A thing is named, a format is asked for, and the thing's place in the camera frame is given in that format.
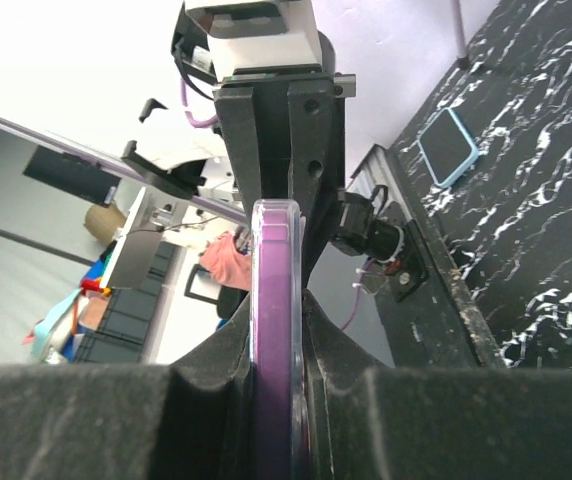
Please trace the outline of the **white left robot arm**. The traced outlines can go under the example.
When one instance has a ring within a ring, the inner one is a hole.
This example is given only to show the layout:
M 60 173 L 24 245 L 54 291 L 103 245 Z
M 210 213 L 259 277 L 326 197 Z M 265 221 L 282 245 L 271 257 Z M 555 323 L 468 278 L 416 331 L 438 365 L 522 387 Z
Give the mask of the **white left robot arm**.
M 313 66 L 241 71 L 214 91 L 219 131 L 179 134 L 156 101 L 146 106 L 145 136 L 127 143 L 125 163 L 159 190 L 185 200 L 197 192 L 191 162 L 228 157 L 245 212 L 260 199 L 290 199 L 306 219 L 302 275 L 308 278 L 339 215 L 344 188 L 345 101 L 353 74 Z

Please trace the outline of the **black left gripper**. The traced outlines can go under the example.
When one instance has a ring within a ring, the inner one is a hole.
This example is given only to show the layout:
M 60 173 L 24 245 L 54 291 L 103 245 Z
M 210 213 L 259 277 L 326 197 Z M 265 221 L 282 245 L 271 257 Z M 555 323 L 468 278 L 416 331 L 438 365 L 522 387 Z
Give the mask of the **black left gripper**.
M 356 78 L 324 72 L 237 75 L 215 107 L 247 214 L 258 200 L 298 203 L 306 219 L 302 276 L 336 228 L 345 189 L 345 101 Z

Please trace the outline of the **phone in blue case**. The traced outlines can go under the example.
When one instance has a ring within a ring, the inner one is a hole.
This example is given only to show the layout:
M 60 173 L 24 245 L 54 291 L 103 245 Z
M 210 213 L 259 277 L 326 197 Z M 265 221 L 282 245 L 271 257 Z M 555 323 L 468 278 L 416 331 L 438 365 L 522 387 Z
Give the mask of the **phone in blue case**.
M 474 138 L 457 112 L 444 108 L 418 135 L 418 146 L 433 183 L 451 187 L 479 158 Z

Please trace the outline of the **purple phone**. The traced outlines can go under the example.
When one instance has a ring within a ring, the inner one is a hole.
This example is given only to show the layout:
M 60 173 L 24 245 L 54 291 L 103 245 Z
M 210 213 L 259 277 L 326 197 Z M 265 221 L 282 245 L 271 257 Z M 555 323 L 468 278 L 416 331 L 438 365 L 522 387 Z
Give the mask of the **purple phone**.
M 255 471 L 258 479 L 291 473 L 292 211 L 285 202 L 257 208 L 254 253 Z

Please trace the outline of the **clear phone case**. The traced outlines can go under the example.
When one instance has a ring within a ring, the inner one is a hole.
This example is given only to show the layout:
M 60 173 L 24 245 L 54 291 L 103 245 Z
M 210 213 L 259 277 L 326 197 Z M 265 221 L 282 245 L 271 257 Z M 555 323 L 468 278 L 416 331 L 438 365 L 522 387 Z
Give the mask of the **clear phone case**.
M 295 201 L 255 203 L 249 332 L 254 479 L 306 477 L 301 230 Z

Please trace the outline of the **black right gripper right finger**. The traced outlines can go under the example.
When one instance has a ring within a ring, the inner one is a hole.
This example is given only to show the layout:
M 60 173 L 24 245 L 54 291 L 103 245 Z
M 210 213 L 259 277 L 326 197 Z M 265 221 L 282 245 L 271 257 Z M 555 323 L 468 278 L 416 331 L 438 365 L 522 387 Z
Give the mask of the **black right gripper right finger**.
M 311 479 L 572 479 L 572 373 L 391 368 L 302 299 Z

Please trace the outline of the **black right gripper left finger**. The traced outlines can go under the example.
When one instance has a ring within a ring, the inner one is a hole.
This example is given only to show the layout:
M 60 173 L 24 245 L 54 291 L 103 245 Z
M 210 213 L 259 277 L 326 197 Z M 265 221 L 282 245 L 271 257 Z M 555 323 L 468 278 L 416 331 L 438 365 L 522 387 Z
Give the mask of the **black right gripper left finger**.
M 0 479 L 252 479 L 250 306 L 170 365 L 0 366 Z

